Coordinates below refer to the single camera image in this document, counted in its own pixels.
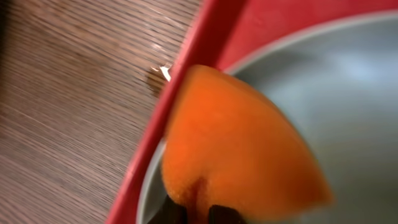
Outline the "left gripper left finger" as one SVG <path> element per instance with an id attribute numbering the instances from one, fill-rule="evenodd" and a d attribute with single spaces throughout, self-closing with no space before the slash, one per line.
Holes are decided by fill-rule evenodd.
<path id="1" fill-rule="evenodd" d="M 175 203 L 169 196 L 148 224 L 187 224 L 187 209 Z"/>

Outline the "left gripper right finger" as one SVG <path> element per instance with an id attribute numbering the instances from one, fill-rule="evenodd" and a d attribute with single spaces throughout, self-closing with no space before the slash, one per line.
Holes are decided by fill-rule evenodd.
<path id="1" fill-rule="evenodd" d="M 247 224 L 235 209 L 212 205 L 208 213 L 209 224 Z"/>

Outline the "orange sponge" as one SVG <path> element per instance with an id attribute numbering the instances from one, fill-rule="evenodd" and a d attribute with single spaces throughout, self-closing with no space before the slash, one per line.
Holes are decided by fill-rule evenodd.
<path id="1" fill-rule="evenodd" d="M 315 157 L 279 109 L 214 68 L 188 70 L 165 138 L 165 189 L 190 223 L 205 223 L 214 205 L 275 221 L 333 200 Z"/>

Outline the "light blue plate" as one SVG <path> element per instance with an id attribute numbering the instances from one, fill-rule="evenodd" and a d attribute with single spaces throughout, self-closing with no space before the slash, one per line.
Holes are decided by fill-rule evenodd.
<path id="1" fill-rule="evenodd" d="M 332 187 L 332 205 L 287 223 L 397 222 L 396 10 L 295 32 L 227 73 L 286 115 Z"/>

